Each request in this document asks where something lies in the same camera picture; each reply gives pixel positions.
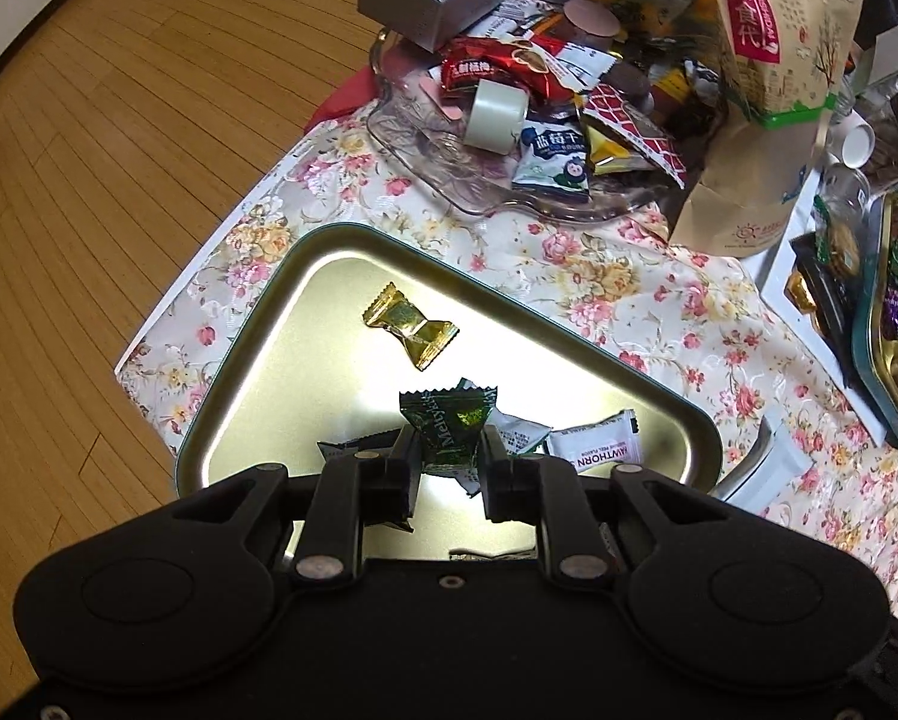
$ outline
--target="floor plank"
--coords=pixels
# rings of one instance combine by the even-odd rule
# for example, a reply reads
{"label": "floor plank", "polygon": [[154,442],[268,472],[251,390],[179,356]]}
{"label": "floor plank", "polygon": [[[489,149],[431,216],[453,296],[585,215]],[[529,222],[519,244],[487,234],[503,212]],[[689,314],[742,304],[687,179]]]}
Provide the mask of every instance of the floor plank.
{"label": "floor plank", "polygon": [[172,501],[112,367],[198,247],[366,64],[356,0],[68,0],[0,74],[0,708],[47,555]]}

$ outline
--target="clear glass fruit bowl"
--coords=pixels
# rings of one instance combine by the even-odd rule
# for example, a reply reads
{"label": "clear glass fruit bowl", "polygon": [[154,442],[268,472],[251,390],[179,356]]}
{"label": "clear glass fruit bowl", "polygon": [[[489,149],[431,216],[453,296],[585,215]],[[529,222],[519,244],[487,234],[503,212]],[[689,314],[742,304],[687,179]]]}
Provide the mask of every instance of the clear glass fruit bowl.
{"label": "clear glass fruit bowl", "polygon": [[505,208],[568,223],[601,223],[650,202],[664,202],[673,187],[661,172],[629,172],[590,179],[589,199],[569,202],[510,186],[518,150],[506,156],[462,144],[467,112],[450,122],[419,88],[439,57],[380,30],[369,50],[380,100],[369,114],[369,134],[438,196],[471,215]]}

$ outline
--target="table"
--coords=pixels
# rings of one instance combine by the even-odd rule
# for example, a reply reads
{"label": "table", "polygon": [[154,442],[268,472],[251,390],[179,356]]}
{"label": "table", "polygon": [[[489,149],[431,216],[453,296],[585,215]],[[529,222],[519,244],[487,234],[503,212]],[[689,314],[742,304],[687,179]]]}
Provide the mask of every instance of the table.
{"label": "table", "polygon": [[[748,451],[761,413],[779,405],[815,464],[764,517],[870,565],[898,617],[898,451],[873,445],[739,261],[668,247],[666,220],[654,206],[590,228],[514,212],[464,217],[376,148],[365,124],[372,105],[319,124],[265,175],[116,366],[173,454],[289,247],[323,224],[369,224],[691,400],[719,429],[724,472]],[[545,371],[539,375],[545,380]]]}

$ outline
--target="kraft paper snack bag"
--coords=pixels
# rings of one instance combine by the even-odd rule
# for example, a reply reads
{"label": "kraft paper snack bag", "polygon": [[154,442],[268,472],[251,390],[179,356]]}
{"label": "kraft paper snack bag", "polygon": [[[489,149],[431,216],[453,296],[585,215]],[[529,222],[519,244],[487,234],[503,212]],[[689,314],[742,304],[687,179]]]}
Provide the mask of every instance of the kraft paper snack bag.
{"label": "kraft paper snack bag", "polygon": [[717,1],[729,112],[671,242],[745,257],[782,237],[863,0]]}

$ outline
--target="screw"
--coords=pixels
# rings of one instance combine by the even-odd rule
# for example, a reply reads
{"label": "screw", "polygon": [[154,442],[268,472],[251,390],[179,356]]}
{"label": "screw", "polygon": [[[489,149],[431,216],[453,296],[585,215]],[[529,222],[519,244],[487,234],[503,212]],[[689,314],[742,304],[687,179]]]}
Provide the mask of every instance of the screw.
{"label": "screw", "polygon": [[462,577],[457,577],[454,574],[450,574],[445,577],[439,577],[439,586],[444,587],[447,590],[458,590],[465,584],[465,579]]}
{"label": "screw", "polygon": [[306,579],[335,579],[342,574],[342,561],[331,555],[309,555],[295,565],[295,571]]}
{"label": "screw", "polygon": [[609,565],[595,555],[570,555],[559,562],[559,571],[570,579],[598,579],[609,571]]}

